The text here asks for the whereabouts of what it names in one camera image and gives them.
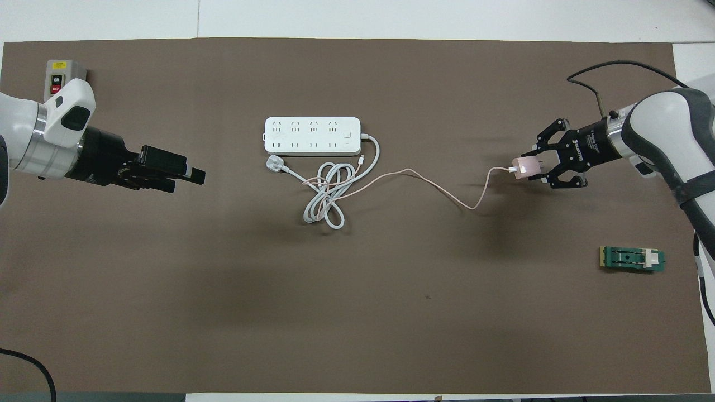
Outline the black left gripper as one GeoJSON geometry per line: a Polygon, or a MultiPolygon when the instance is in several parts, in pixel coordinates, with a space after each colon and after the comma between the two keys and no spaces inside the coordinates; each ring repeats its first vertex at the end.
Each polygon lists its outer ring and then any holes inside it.
{"type": "Polygon", "coordinates": [[[88,127],[78,155],[78,180],[174,193],[176,180],[204,185],[206,171],[189,167],[183,155],[149,145],[143,145],[140,152],[130,152],[122,137],[88,127]]]}

